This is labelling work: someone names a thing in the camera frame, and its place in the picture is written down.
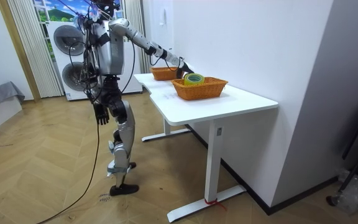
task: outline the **stacked washer and dryer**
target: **stacked washer and dryer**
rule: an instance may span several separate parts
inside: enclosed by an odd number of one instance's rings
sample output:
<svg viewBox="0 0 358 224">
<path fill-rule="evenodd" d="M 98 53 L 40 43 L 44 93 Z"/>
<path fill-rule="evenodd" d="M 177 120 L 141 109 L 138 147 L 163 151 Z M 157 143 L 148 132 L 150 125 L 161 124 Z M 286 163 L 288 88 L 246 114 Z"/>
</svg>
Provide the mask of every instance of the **stacked washer and dryer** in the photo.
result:
<svg viewBox="0 0 358 224">
<path fill-rule="evenodd" d="M 55 54 L 55 60 L 58 67 L 58 72 L 62 80 L 63 88 L 66 93 L 67 100 L 87 99 L 83 92 L 84 86 L 80 83 L 80 73 L 83 67 L 83 53 L 85 46 L 77 41 L 83 42 L 85 37 L 78 30 L 72 22 L 47 22 L 47 31 L 50 37 L 50 43 Z M 127 84 L 132 71 L 132 62 L 134 59 L 132 44 L 130 42 L 124 43 L 124 69 L 122 75 L 119 75 L 118 87 L 122 89 Z M 135 51 L 135 67 L 134 74 L 140 73 L 140 64 L 137 50 Z M 124 93 L 141 92 L 142 85 L 131 78 Z"/>
</svg>

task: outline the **green tape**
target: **green tape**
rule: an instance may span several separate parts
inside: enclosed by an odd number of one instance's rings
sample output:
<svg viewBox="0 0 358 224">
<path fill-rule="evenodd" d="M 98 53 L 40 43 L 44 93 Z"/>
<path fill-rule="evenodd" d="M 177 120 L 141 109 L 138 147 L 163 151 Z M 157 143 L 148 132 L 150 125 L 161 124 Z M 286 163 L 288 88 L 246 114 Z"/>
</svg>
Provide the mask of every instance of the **green tape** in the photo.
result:
<svg viewBox="0 0 358 224">
<path fill-rule="evenodd" d="M 204 76 L 195 73 L 185 75 L 185 85 L 195 85 L 204 83 Z"/>
</svg>

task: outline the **orange basket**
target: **orange basket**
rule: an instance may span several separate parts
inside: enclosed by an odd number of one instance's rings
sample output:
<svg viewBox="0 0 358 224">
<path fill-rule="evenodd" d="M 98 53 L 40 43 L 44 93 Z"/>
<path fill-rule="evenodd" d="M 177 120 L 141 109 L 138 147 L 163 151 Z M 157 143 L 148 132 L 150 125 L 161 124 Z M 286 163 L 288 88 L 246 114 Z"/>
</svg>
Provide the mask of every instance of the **orange basket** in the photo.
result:
<svg viewBox="0 0 358 224">
<path fill-rule="evenodd" d="M 174 70 L 174 71 L 171 71 L 167 67 L 151 68 L 150 70 L 152 71 L 155 80 L 157 80 L 157 81 L 166 81 L 166 80 L 174 80 L 174 79 L 177 78 L 176 67 L 171 68 L 171 69 Z"/>
<path fill-rule="evenodd" d="M 185 85 L 184 79 L 171 81 L 178 96 L 184 100 L 200 100 L 221 96 L 224 86 L 228 81 L 218 78 L 205 77 L 203 84 Z"/>
</svg>

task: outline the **wooden floor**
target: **wooden floor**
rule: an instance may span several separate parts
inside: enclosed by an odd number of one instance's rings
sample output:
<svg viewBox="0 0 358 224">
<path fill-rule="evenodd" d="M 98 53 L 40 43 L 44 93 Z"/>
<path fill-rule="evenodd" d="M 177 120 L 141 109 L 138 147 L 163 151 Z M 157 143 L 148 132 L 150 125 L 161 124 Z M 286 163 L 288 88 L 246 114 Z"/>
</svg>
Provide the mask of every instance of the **wooden floor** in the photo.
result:
<svg viewBox="0 0 358 224">
<path fill-rule="evenodd" d="M 101 145 L 91 188 L 74 207 L 50 223 L 168 223 L 167 212 L 203 198 L 206 149 L 191 134 L 147 143 L 141 137 L 161 133 L 162 118 L 149 95 L 128 95 L 136 117 L 132 161 L 138 166 L 127 175 L 139 184 L 132 195 L 108 196 L 114 178 L 106 177 L 113 155 L 107 141 L 115 123 L 100 127 Z M 88 101 L 44 99 L 25 104 L 23 111 L 0 126 L 0 223 L 34 224 L 74 202 L 90 179 L 96 152 L 96 121 Z M 236 185 L 221 168 L 219 190 Z M 329 207 L 326 189 L 271 216 L 242 194 L 177 223 L 358 224 L 358 213 L 347 216 Z"/>
</svg>

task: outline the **table leg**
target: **table leg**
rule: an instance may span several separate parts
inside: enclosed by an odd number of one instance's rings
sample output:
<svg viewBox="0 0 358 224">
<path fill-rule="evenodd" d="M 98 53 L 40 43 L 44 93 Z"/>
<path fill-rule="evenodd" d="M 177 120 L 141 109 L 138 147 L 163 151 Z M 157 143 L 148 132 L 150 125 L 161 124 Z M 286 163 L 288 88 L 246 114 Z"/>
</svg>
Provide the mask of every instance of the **table leg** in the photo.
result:
<svg viewBox="0 0 358 224">
<path fill-rule="evenodd" d="M 163 122 L 163 126 L 164 126 L 164 133 L 162 133 L 162 134 L 154 134 L 152 136 L 143 137 L 142 138 L 143 142 L 190 132 L 190 130 L 188 128 L 183 128 L 183 129 L 180 129 L 180 130 L 171 131 L 171 126 L 168 124 L 168 122 L 165 120 L 164 117 L 162 119 L 163 119 L 162 122 Z"/>
<path fill-rule="evenodd" d="M 218 191 L 219 168 L 221 165 L 221 151 L 223 142 L 223 125 L 219 120 L 212 120 L 209 124 L 208 156 L 206 165 L 206 180 L 204 198 L 207 202 L 218 202 L 245 192 L 245 188 L 237 185 L 220 193 Z M 208 206 L 204 199 L 190 203 L 183 207 L 172 210 L 167 214 L 168 221 L 173 222 Z"/>
</svg>

